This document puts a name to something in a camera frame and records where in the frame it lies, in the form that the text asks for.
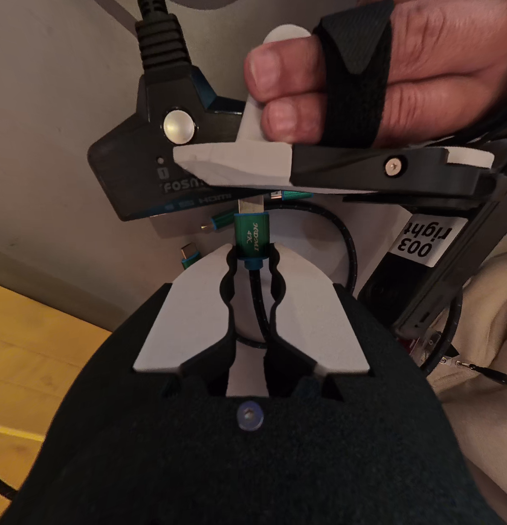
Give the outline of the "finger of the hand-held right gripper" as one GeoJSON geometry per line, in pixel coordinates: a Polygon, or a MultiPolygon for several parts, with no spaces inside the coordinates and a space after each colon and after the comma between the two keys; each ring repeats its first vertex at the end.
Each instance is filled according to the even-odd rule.
{"type": "Polygon", "coordinates": [[[313,193],[324,195],[351,195],[362,194],[362,190],[339,189],[339,188],[313,188],[313,187],[292,187],[293,192],[313,193]]]}
{"type": "Polygon", "coordinates": [[[292,189],[292,146],[236,141],[173,148],[175,163],[210,186],[292,189]]]}

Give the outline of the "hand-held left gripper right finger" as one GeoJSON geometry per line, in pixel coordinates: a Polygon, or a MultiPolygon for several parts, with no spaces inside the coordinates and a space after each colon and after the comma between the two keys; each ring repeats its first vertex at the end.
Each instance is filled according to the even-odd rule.
{"type": "Polygon", "coordinates": [[[290,396],[301,379],[364,377],[370,365],[335,283],[284,245],[270,247],[268,349],[264,374],[271,396],[290,396]]]}

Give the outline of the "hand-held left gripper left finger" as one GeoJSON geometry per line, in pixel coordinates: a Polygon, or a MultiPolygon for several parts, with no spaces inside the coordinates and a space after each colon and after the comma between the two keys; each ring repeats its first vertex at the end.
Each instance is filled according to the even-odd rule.
{"type": "Polygon", "coordinates": [[[132,366],[136,373],[201,379],[210,395],[226,396],[236,359],[231,300],[236,248],[224,244],[178,276],[132,366]]]}

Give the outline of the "silver hub adapter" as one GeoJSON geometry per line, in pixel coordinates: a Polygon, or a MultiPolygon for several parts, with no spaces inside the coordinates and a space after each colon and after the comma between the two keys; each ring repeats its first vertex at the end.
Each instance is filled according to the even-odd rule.
{"type": "Polygon", "coordinates": [[[123,221],[220,204],[251,191],[209,186],[173,160],[164,130],[174,111],[191,119],[188,145],[234,142],[245,102],[218,96],[192,65],[146,72],[139,80],[136,111],[90,146],[87,160],[123,221]]]}

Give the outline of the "grey desk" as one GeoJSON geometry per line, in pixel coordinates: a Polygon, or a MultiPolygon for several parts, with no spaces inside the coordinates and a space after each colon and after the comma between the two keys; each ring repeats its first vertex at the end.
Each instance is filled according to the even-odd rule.
{"type": "MultiPolygon", "coordinates": [[[[354,1],[235,1],[194,10],[167,1],[194,65],[218,95],[246,100],[247,53],[278,25],[311,30],[354,1]]],[[[234,242],[233,228],[203,233],[220,203],[121,221],[87,162],[87,150],[136,108],[137,40],[96,1],[0,1],[0,259],[7,284],[66,313],[115,329],[180,272],[180,248],[204,254],[234,242]]],[[[316,196],[355,241],[356,293],[409,213],[397,206],[316,196]]],[[[273,211],[272,242],[338,283],[347,255],[330,221],[273,211]]]]}

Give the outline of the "person's right hand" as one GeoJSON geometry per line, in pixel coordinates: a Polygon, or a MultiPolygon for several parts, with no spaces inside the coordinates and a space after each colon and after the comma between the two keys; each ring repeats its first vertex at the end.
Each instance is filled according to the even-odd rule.
{"type": "Polygon", "coordinates": [[[507,1],[394,1],[362,75],[331,37],[265,43],[244,61],[268,140],[398,148],[446,137],[507,109],[507,1]]]}

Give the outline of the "person's cream sweatshirt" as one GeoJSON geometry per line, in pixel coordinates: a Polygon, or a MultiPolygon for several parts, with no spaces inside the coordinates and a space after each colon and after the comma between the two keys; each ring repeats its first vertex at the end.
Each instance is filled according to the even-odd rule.
{"type": "MultiPolygon", "coordinates": [[[[507,252],[487,260],[465,287],[453,346],[465,363],[507,374],[507,252]]],[[[428,381],[480,492],[507,524],[507,386],[445,364],[428,381]]]]}

